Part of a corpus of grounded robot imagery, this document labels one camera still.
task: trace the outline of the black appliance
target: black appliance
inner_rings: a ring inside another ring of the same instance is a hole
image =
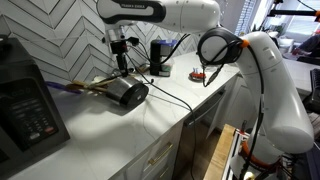
[[[166,40],[153,40],[151,41],[151,60],[150,74],[154,76],[169,77],[171,67],[165,64],[160,65],[163,57],[170,55],[173,46],[177,43],[177,40],[167,43]]]
[[[16,38],[0,36],[0,179],[69,138],[32,57]]]

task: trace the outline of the wall tile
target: wall tile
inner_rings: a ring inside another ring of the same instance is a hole
[[[101,18],[99,17],[96,8],[93,8],[89,1],[78,0],[84,16],[95,28],[99,29],[100,32],[105,32],[105,26]]]
[[[2,7],[1,12],[6,17],[9,17],[13,21],[19,23],[23,27],[33,31],[38,34],[40,39],[53,39],[55,34],[51,27],[42,23],[26,11],[22,10],[20,7],[16,6],[8,0],[1,0],[0,7]]]
[[[117,68],[109,46],[101,42],[105,26],[95,3],[94,0],[0,0],[0,33],[22,42],[46,80],[90,82],[95,76],[108,76]],[[145,22],[125,27],[125,31],[127,37],[139,38],[148,53],[153,39],[182,36]],[[174,55],[196,50],[198,41],[196,36],[187,38]],[[136,48],[144,53],[141,46]],[[128,54],[139,64],[146,62],[132,49]]]
[[[91,59],[93,61],[94,67],[96,69],[100,70],[100,72],[103,72],[103,73],[100,73],[99,75],[106,77],[106,74],[111,73],[112,70],[114,69],[113,64],[110,65],[109,64],[110,62],[103,61],[102,59],[99,59],[94,55],[91,56]]]
[[[0,34],[9,35],[10,29],[3,15],[0,15]]]
[[[12,33],[15,34],[20,41],[29,41],[33,44],[61,57],[61,51],[59,46],[54,43],[47,41],[45,38],[41,37],[37,33],[31,31],[30,29],[24,27],[23,25],[13,21],[11,18],[6,17],[6,22],[9,24],[9,28],[12,30]]]
[[[48,14],[44,11],[44,4],[43,2],[36,2],[36,4],[30,1],[21,1],[21,0],[9,0],[12,4],[16,5],[17,7],[21,8],[24,12],[31,15],[33,18],[39,20],[41,23],[51,27],[51,22],[48,17]]]
[[[32,3],[33,5],[37,6],[38,8],[40,8],[42,11],[46,11],[46,7],[44,5],[43,0],[29,0],[30,3]]]
[[[88,77],[92,77],[92,73],[95,73],[95,71],[92,71],[94,69],[93,62],[91,57],[86,61],[86,63],[79,69],[79,73],[76,75],[74,79],[78,81],[92,81],[92,79],[89,79]]]
[[[43,3],[44,3],[44,6],[46,8],[46,12],[48,14],[50,14],[53,9],[56,7],[56,5],[58,4],[59,0],[44,0]]]
[[[85,36],[85,28],[83,24],[83,18],[80,18],[78,22],[74,25],[72,30],[69,32],[66,38],[63,38],[60,49],[62,53],[62,57],[65,58],[66,55],[69,53],[69,51],[73,48],[75,45],[78,37]]]
[[[50,17],[56,38],[61,39],[59,46],[63,43],[64,39],[68,38],[74,27],[79,26],[78,23],[82,19],[80,6],[75,0],[59,1]]]
[[[68,52],[65,57],[65,63],[67,66],[67,70],[70,71],[74,64],[77,62],[78,58],[85,50],[88,45],[88,40],[86,37],[77,38],[76,43],[73,45],[72,49]]]

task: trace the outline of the power cord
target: power cord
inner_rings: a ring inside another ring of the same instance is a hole
[[[182,43],[183,40],[185,40],[188,36],[190,36],[190,34],[184,34],[180,40],[178,41],[178,43],[176,44],[176,46],[173,48],[173,50],[170,52],[170,54],[166,57],[165,60],[163,60],[162,62],[153,62],[151,59],[149,59],[150,63],[154,64],[154,65],[162,65],[164,63],[166,63],[170,58],[171,56],[173,55],[173,53],[177,50],[177,48],[179,47],[179,45]]]
[[[147,59],[150,59],[150,57],[149,57],[149,55],[148,55],[148,52],[147,52],[147,50],[146,50],[146,47],[145,47],[141,42],[139,42],[139,44],[142,46],[144,52],[146,53],[146,56],[148,57]]]
[[[131,57],[130,57],[127,53],[126,53],[126,55],[127,55],[127,57],[129,58],[129,60],[132,61]],[[194,112],[193,112],[191,106],[190,106],[188,103],[186,103],[185,101],[183,101],[182,99],[180,99],[180,98],[178,98],[178,97],[176,97],[176,96],[174,96],[174,95],[172,95],[172,94],[170,94],[170,93],[162,90],[162,89],[159,88],[158,86],[154,85],[154,84],[153,84],[153,81],[151,80],[151,82],[150,82],[140,71],[137,71],[137,72],[143,77],[143,79],[144,79],[145,81],[147,81],[148,84],[150,84],[150,85],[153,86],[154,88],[158,89],[159,91],[165,93],[166,95],[168,95],[168,96],[170,96],[170,97],[172,97],[172,98],[174,98],[174,99],[177,99],[178,101],[182,102],[182,103],[185,104],[185,105],[188,107],[188,109],[190,110],[191,115],[192,115],[192,119],[193,119],[193,128],[194,128],[194,129],[193,129],[193,130],[194,130],[194,133],[193,133],[193,134],[194,134],[194,148],[193,148],[192,163],[191,163],[191,172],[190,172],[190,173],[191,173],[192,179],[194,180],[195,178],[194,178],[194,175],[193,175],[193,166],[194,166],[194,158],[195,158],[195,152],[196,152],[197,136],[196,136],[196,125],[195,125],[195,123],[196,123],[196,117],[195,117],[195,115],[194,115]]]
[[[137,48],[135,48],[134,46],[128,46],[131,49],[133,49],[136,53],[138,53],[140,56],[142,56],[143,58],[145,58],[146,60],[150,61],[150,58],[147,56],[147,54],[143,54],[141,51],[139,51]]]
[[[317,10],[313,9],[312,7],[306,5],[305,3],[301,2],[300,0],[297,0],[297,1],[298,1],[300,4],[304,5],[305,7],[309,8],[309,9],[311,9],[311,10],[313,10],[313,11],[317,11]]]
[[[240,45],[242,43],[242,41],[239,41],[239,40],[235,40],[235,41],[231,41],[230,43],[226,44],[215,56],[214,58],[212,58],[211,62],[215,61],[219,56],[220,54],[226,49],[226,48],[229,48],[230,46],[233,46],[233,45]],[[240,48],[240,50],[238,51],[238,55],[232,60],[232,61],[236,61],[240,55],[242,53],[242,48]],[[223,68],[223,66],[225,65],[225,62],[226,62],[227,59],[225,59],[225,61],[221,64],[221,66],[211,75],[211,77],[209,78],[207,84],[205,83],[205,79],[203,78],[202,79],[202,84],[204,87],[207,87],[209,86],[209,84],[211,82],[213,82],[219,75],[221,69]],[[202,71],[203,71],[203,74],[205,73],[205,69],[206,69],[206,66],[203,65],[202,66]]]
[[[254,147],[255,147],[255,144],[256,144],[256,141],[257,141],[257,137],[258,137],[258,133],[259,133],[259,129],[261,127],[261,124],[262,124],[262,121],[263,121],[263,116],[264,116],[264,107],[263,107],[263,104],[264,104],[264,81],[263,81],[263,77],[262,77],[262,71],[261,71],[261,68],[260,68],[260,65],[259,65],[259,62],[258,62],[258,58],[256,56],[256,54],[254,53],[252,47],[249,45],[248,46],[248,49],[250,51],[250,53],[252,54],[253,56],[253,59],[257,65],[257,68],[258,68],[258,72],[259,72],[259,77],[260,77],[260,85],[261,85],[261,99],[260,99],[260,105],[259,105],[259,115],[258,115],[258,121],[257,121],[257,125],[256,125],[256,130],[255,130],[255,134],[253,136],[253,140],[252,140],[252,144],[251,144],[251,149],[250,149],[250,152],[249,152],[249,155],[242,167],[242,170],[241,170],[241,174],[240,174],[240,177],[239,179],[240,180],[243,180],[244,179],[244,176],[249,168],[249,165],[250,165],[250,159],[252,157],[252,153],[253,153],[253,150],[254,150]]]

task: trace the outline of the black cable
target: black cable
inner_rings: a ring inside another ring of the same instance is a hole
[[[231,41],[230,43],[226,44],[213,58],[210,62],[212,61],[215,61],[219,56],[220,54],[226,49],[226,48],[229,48],[230,46],[233,46],[233,45],[239,45],[241,44],[242,41],[239,41],[239,40],[235,40],[235,41]],[[232,61],[236,61],[240,55],[242,53],[242,48],[240,49],[240,51],[238,52],[237,56],[232,60]],[[204,87],[207,87],[219,74],[219,72],[221,71],[221,69],[223,68],[225,62],[223,62],[221,64],[221,66],[211,75],[210,79],[209,79],[209,82],[207,84],[205,84],[205,79],[203,78],[202,80],[202,84]],[[204,74],[204,71],[205,71],[205,66],[203,65],[203,68],[202,68],[202,71],[203,71],[203,74]]]
[[[313,10],[313,11],[317,11],[317,10],[313,9],[312,7],[306,5],[305,3],[301,2],[300,0],[297,0],[297,1],[298,1],[299,3],[301,3],[302,5],[304,5],[305,7],[309,8],[309,9],[311,9],[311,10]]]
[[[143,58],[145,58],[146,60],[150,60],[149,57],[147,57],[146,55],[144,55],[141,51],[139,51],[137,48],[135,48],[134,46],[129,46],[130,48],[132,48],[136,53],[138,53],[140,56],[142,56]]]
[[[282,171],[283,171],[284,173],[286,173],[286,174],[290,177],[290,179],[299,180],[299,179],[298,179],[296,176],[294,176],[287,168],[285,168],[281,163],[280,163],[280,167],[281,167]]]
[[[255,134],[254,134],[254,137],[253,137],[253,140],[252,140],[252,144],[251,144],[251,149],[250,149],[250,152],[249,152],[249,155],[243,165],[243,168],[241,170],[241,174],[240,174],[240,177],[239,179],[240,180],[243,180],[244,178],[244,175],[246,174],[248,168],[249,168],[249,165],[250,165],[250,159],[252,157],[252,153],[253,153],[253,150],[254,150],[254,147],[255,147],[255,144],[256,144],[256,141],[257,141],[257,137],[258,137],[258,132],[259,132],[259,129],[260,129],[260,126],[262,124],[262,121],[263,121],[263,116],[264,116],[264,113],[262,112],[262,104],[264,103],[263,101],[263,96],[264,96],[264,81],[263,81],[263,77],[262,77],[262,71],[261,71],[261,68],[260,68],[260,65],[259,65],[259,62],[258,62],[258,58],[256,56],[256,54],[254,53],[253,49],[251,46],[248,46],[248,49],[250,51],[250,53],[252,54],[253,56],[253,59],[257,65],[257,68],[258,68],[258,72],[259,72],[259,76],[260,76],[260,85],[261,85],[261,99],[260,99],[260,105],[259,105],[259,115],[258,115],[258,121],[257,121],[257,126],[256,126],[256,131],[255,131]]]
[[[131,57],[130,57],[127,53],[126,53],[126,55],[127,55],[127,57],[129,58],[129,60],[132,61]],[[180,99],[180,98],[178,98],[178,97],[176,97],[176,96],[174,96],[174,95],[172,95],[172,94],[170,94],[170,93],[162,90],[162,89],[159,88],[158,86],[154,85],[153,82],[150,82],[140,71],[137,71],[137,72],[138,72],[138,73],[143,77],[143,79],[144,79],[145,81],[147,81],[151,86],[153,86],[154,88],[158,89],[159,91],[165,93],[166,95],[168,95],[168,96],[170,96],[170,97],[172,97],[172,98],[174,98],[174,99],[177,99],[178,101],[184,103],[184,104],[188,107],[188,109],[190,110],[190,112],[191,112],[191,114],[192,114],[193,130],[194,130],[194,133],[193,133],[193,134],[194,134],[194,147],[193,147],[193,155],[192,155],[192,163],[191,163],[191,171],[190,171],[190,173],[191,173],[192,179],[194,180],[195,178],[194,178],[194,175],[193,175],[193,166],[194,166],[194,159],[195,159],[195,153],[196,153],[197,136],[196,136],[196,117],[195,117],[195,115],[194,115],[194,113],[193,113],[193,110],[192,110],[191,106],[190,106],[188,103],[186,103],[185,101],[183,101],[182,99]]]
[[[144,46],[144,44],[142,44],[141,42],[139,42],[139,44],[142,46],[142,48],[144,49],[144,52],[146,53],[148,59],[150,59],[149,55],[148,55],[148,52],[146,50],[146,47]]]
[[[163,60],[162,62],[153,62],[151,59],[149,60],[150,63],[154,64],[154,65],[157,65],[157,66],[160,66],[164,63],[166,63],[170,58],[171,56],[173,55],[173,53],[177,50],[177,48],[179,47],[179,45],[182,43],[183,40],[185,40],[188,36],[190,36],[190,34],[184,34],[180,40],[178,41],[178,43],[176,44],[176,46],[173,48],[173,50],[170,52],[170,54],[166,57],[165,60]]]
[[[135,63],[137,63],[139,67],[141,67],[141,64],[140,64],[138,61],[136,61],[135,59],[132,59],[132,60],[133,60]]]

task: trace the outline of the cabinet drawer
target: cabinet drawer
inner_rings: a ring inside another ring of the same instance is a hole
[[[143,174],[148,174],[158,163],[168,155],[175,155],[178,150],[181,135],[182,123],[174,126],[167,132],[160,141],[154,145],[149,151],[148,160],[144,164]]]
[[[117,176],[114,176],[111,178],[112,180],[126,180],[125,176],[123,173],[117,175]]]
[[[128,180],[141,180],[152,171],[160,171],[166,163],[174,164],[178,150],[182,122],[173,126],[168,132],[157,140],[157,143],[149,147],[148,151],[140,156],[126,170]]]
[[[170,158],[170,155],[164,157],[161,162],[151,169],[151,171],[143,178],[143,180],[171,179],[174,166],[170,164]]]

